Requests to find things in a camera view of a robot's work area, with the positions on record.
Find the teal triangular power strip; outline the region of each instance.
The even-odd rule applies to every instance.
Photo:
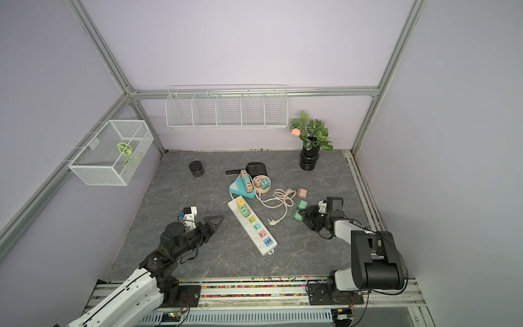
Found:
[[[243,184],[242,179],[239,177],[229,186],[229,192],[247,197],[249,199],[254,199],[256,196],[256,191],[254,189],[252,192],[247,193],[245,185]]]

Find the table surface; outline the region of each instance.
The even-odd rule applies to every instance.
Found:
[[[194,160],[203,163],[205,173],[200,177],[193,177],[189,170]],[[276,188],[289,187],[307,189],[305,200],[309,204],[327,196],[341,196],[345,215],[367,225],[341,150],[321,151],[315,170],[309,172],[299,167],[299,151],[169,152],[160,161],[109,280],[126,279],[158,246],[165,227],[177,220],[183,207],[191,206],[198,208],[196,221],[216,215],[225,219],[209,242],[200,247],[198,256],[173,272],[177,278],[328,275],[349,267],[350,245],[346,242],[326,240],[310,231],[292,217],[294,208],[289,208],[277,225],[270,226],[267,218],[280,218],[284,207],[269,209],[256,198],[247,199],[278,242],[272,255],[259,253],[227,206],[231,201],[228,187],[237,175],[226,175],[225,171],[243,168],[251,161],[265,163],[272,181],[271,191],[262,199],[272,197]],[[330,233],[324,229],[322,235],[328,237]]]

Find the metal bracket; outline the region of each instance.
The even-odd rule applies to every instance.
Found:
[[[352,291],[333,291],[328,294],[327,284],[309,284],[309,304],[312,306],[363,304],[363,295]]]
[[[412,32],[416,27],[416,24],[422,13],[423,7],[425,6],[425,2],[425,0],[414,0],[414,3],[412,4],[411,11],[409,12],[407,20],[405,21],[405,25],[403,26],[403,29],[400,33],[400,37],[398,37],[396,46],[392,51],[392,55],[389,59],[389,62],[387,63],[385,71],[383,72],[383,76],[381,77],[380,84],[378,85],[379,92],[376,94],[376,97],[373,98],[372,102],[370,103],[369,110],[367,110],[367,114],[365,115],[363,123],[361,124],[358,134],[356,135],[356,138],[354,140],[354,144],[352,147],[352,152],[354,153],[354,155],[358,154],[359,150],[361,149],[363,140],[365,139],[369,127],[372,124],[372,120],[376,116],[376,113],[378,112],[378,109],[383,100],[383,97],[381,95],[384,95],[387,89],[389,88],[389,85],[392,81],[392,77],[394,76],[394,72],[400,64],[401,57],[405,52],[408,41],[411,39]]]
[[[180,299],[176,301],[173,305],[169,305],[172,308],[184,308],[187,304],[184,302],[184,299],[181,296],[186,296],[190,300],[189,306],[195,308],[198,306],[198,301],[200,300],[200,285],[179,285],[179,296]]]

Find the black cylindrical container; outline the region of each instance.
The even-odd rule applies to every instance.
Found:
[[[319,146],[315,146],[310,150],[303,147],[300,152],[300,167],[305,171],[313,170],[316,167],[318,158],[320,157],[320,154],[318,153],[319,151]]]
[[[191,162],[189,164],[189,169],[191,170],[191,174],[195,177],[201,176],[205,172],[203,170],[203,165],[198,160]]]

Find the white wire shelf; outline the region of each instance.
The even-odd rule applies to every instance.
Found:
[[[289,124],[287,89],[192,92],[169,90],[165,103],[167,126],[187,128],[286,128]]]
[[[127,186],[153,142],[143,120],[108,120],[69,164],[87,185]]]

